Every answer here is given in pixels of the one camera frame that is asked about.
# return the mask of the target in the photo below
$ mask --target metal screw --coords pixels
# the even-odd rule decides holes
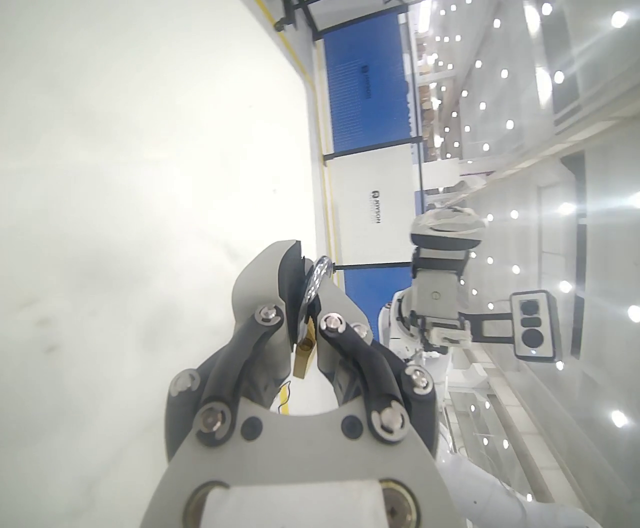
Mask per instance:
[[[395,481],[380,481],[389,528],[415,528],[417,505],[409,491]]]
[[[431,376],[424,367],[411,364],[404,370],[404,373],[411,378],[413,391],[416,394],[424,396],[431,392],[433,382],[431,381]]]
[[[356,331],[356,333],[361,337],[361,338],[365,338],[367,336],[367,334],[369,333],[369,330],[367,329],[367,327],[362,324],[362,323],[353,323],[351,325],[351,327]]]
[[[263,306],[260,309],[260,316],[263,321],[270,321],[276,316],[276,307],[274,305]]]
[[[197,390],[200,385],[200,375],[195,369],[186,369],[185,371],[178,372],[174,379],[169,384],[169,394],[172,397],[178,396],[181,392],[186,390]]]
[[[424,388],[429,384],[429,378],[421,370],[414,370],[411,375],[411,380],[416,387]]]
[[[274,304],[264,305],[258,308],[255,311],[254,317],[262,326],[273,326],[274,324],[278,324],[281,319]]]
[[[224,414],[215,407],[205,409],[200,416],[200,430],[203,433],[214,433],[224,422]]]
[[[389,433],[395,433],[402,429],[404,420],[398,409],[386,407],[380,413],[380,423]]]
[[[342,333],[346,328],[347,323],[340,314],[326,314],[322,320],[320,320],[321,330],[331,330]]]

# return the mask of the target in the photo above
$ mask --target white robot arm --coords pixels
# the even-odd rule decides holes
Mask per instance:
[[[412,225],[412,284],[397,292],[380,312],[381,343],[409,366],[432,377],[442,404],[450,381],[453,347],[468,347],[472,332],[457,306],[459,280],[468,253],[482,240],[484,222],[470,209],[433,209]],[[466,388],[478,380],[473,369],[456,378]],[[440,471],[458,512],[479,528],[599,528],[582,510],[525,497],[455,453],[448,429],[440,426],[436,454]]]

